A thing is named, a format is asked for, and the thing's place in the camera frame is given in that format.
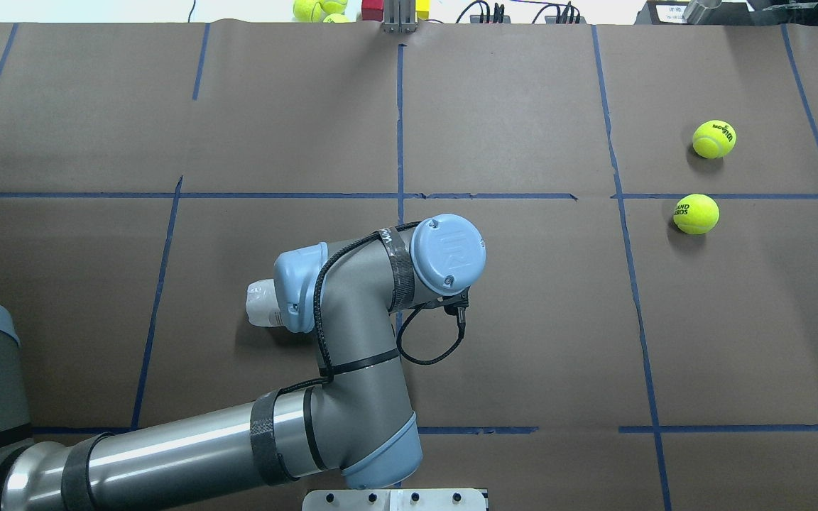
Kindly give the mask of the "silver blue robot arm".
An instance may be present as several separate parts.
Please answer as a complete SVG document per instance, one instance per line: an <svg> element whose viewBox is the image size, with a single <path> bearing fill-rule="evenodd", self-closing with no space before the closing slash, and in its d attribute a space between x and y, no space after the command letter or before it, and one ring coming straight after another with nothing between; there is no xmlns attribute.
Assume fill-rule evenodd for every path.
<svg viewBox="0 0 818 511"><path fill-rule="evenodd" d="M405 326L443 309L463 341L468 294L486 268L470 220L438 214L280 253L253 295L256 327L314 340L316 376L74 444L35 438L12 316L0 305L0 510L163 510L338 471L351 490L399 484L421 466Z"/></svg>

